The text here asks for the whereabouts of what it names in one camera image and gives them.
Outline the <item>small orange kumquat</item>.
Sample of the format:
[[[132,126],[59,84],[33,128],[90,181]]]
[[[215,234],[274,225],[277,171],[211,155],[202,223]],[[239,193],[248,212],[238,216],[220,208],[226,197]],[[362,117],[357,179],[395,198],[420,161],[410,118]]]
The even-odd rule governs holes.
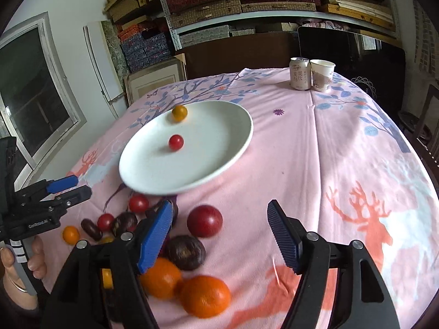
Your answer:
[[[173,108],[173,110],[171,111],[173,120],[177,123],[182,122],[188,114],[187,108],[185,106],[182,105],[177,105]]]

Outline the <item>dark purple grape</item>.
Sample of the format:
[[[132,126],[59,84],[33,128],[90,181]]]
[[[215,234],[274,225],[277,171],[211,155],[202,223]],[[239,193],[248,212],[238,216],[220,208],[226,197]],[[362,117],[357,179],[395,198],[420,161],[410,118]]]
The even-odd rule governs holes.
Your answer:
[[[102,239],[103,233],[100,230],[100,228],[90,219],[84,218],[81,221],[81,227],[84,230],[84,232],[92,238],[94,241],[98,242]]]

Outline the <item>white leaning board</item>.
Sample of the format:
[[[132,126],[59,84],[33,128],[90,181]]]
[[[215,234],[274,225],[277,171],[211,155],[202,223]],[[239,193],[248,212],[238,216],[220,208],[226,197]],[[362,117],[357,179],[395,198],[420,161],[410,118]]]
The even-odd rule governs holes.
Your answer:
[[[115,119],[126,111],[125,92],[120,83],[104,32],[105,21],[89,22],[83,27],[89,58],[100,92]]]

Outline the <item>pink deer print tablecloth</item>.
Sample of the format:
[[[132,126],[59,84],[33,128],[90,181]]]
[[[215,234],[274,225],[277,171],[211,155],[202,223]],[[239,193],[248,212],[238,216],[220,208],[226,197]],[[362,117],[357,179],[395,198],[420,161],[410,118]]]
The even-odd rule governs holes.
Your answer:
[[[177,235],[187,232],[195,206],[209,204],[223,214],[220,233],[204,242],[207,258],[199,271],[226,282],[232,302],[222,314],[198,319],[177,302],[152,299],[159,326],[280,328],[299,278],[283,263],[267,221],[267,204],[275,199],[327,241],[362,241],[400,326],[411,328],[438,290],[438,196],[401,131],[340,75],[327,93],[292,90],[287,69],[244,69],[147,93],[73,167],[93,195],[68,210],[62,226],[123,212],[131,194],[118,174],[123,147],[154,117],[201,100],[237,103],[254,121],[244,155],[176,199]]]

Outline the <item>white paper cup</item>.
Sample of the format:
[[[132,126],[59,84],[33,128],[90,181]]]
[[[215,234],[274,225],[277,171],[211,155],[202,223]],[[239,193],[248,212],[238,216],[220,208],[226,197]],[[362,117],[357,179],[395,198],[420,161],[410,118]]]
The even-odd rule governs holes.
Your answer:
[[[319,92],[327,91],[332,84],[336,64],[322,59],[312,59],[310,65],[313,88]]]

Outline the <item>metal storage shelf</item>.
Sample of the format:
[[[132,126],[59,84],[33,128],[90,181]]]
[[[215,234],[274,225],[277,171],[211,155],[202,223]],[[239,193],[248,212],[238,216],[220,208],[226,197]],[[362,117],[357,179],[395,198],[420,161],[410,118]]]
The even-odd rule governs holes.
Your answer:
[[[322,25],[396,35],[393,0],[107,0],[104,12],[125,31],[137,13],[159,4],[173,47],[182,50],[217,36],[243,36],[255,19],[317,21]]]

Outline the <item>wooden framed panel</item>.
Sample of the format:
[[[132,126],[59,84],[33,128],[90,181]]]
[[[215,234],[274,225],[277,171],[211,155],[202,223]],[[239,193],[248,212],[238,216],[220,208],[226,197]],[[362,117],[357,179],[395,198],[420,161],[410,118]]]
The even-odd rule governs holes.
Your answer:
[[[124,78],[128,105],[163,86],[187,79],[186,58],[183,53],[170,59],[131,73]]]

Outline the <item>small orange tomato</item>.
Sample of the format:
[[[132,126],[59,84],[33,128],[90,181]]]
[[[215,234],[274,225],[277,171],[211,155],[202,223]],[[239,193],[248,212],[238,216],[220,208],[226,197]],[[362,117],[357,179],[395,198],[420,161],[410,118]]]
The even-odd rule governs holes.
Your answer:
[[[62,237],[66,244],[73,246],[80,240],[80,232],[75,226],[66,226]]]

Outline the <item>white oval plate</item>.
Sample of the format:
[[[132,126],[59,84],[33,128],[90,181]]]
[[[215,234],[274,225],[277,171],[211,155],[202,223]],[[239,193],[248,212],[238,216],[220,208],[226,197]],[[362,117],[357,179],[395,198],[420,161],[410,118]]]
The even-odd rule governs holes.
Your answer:
[[[247,150],[254,123],[244,107],[208,100],[186,108],[182,122],[175,122],[171,111],[166,111],[128,141],[118,166],[127,187],[144,195],[187,192],[222,174]],[[177,152],[168,146],[174,134],[185,141]]]

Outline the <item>red cherry tomato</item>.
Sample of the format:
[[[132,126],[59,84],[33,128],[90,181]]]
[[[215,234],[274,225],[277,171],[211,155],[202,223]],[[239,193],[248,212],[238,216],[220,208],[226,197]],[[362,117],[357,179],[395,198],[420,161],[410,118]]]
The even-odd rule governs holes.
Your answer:
[[[179,134],[174,134],[168,140],[168,146],[173,152],[177,152],[178,150],[180,150],[184,146],[184,143],[185,141],[183,137]]]
[[[133,195],[128,203],[128,208],[133,213],[146,212],[150,207],[150,203],[146,196],[141,194]]]
[[[110,214],[110,213],[102,214],[97,219],[97,227],[102,232],[109,232],[112,228],[112,224],[113,224],[114,220],[115,220],[115,218],[112,214]]]

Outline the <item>window with white frame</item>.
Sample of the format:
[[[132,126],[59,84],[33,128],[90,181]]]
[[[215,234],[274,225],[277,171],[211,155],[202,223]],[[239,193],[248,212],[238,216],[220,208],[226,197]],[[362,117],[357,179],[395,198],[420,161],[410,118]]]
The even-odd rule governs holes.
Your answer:
[[[85,123],[40,13],[1,35],[1,136],[16,138],[14,186],[26,186]]]

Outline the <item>dark brown cabinet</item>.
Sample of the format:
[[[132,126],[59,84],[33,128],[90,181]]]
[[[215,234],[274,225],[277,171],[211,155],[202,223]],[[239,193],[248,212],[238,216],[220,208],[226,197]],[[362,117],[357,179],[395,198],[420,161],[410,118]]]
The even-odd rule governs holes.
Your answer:
[[[287,32],[269,32],[217,39],[183,48],[187,78],[192,80],[244,68],[286,68],[300,55],[298,38]]]

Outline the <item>large orange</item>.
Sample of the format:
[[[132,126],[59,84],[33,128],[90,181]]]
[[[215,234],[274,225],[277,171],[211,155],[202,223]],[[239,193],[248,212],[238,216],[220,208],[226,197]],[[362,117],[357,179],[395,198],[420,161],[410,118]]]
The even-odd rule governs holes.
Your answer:
[[[220,315],[231,304],[231,291],[213,276],[195,276],[182,285],[179,301],[190,315],[208,319]]]
[[[139,276],[147,295],[160,300],[175,299],[183,283],[180,269],[169,260],[159,257],[155,264]]]

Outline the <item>pink drink can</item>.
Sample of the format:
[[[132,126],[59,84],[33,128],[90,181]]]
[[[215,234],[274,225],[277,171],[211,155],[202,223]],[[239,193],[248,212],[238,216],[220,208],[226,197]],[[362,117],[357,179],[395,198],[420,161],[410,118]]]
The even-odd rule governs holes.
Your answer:
[[[306,91],[311,87],[311,68],[309,60],[293,57],[289,62],[290,85],[298,91]]]

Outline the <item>red cherry tomato top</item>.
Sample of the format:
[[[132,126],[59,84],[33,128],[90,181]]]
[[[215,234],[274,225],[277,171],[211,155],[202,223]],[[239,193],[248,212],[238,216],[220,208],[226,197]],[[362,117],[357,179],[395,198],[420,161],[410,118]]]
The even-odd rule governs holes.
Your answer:
[[[146,212],[150,207],[150,203],[146,196],[141,194],[133,195],[128,203],[128,208],[133,213]]]

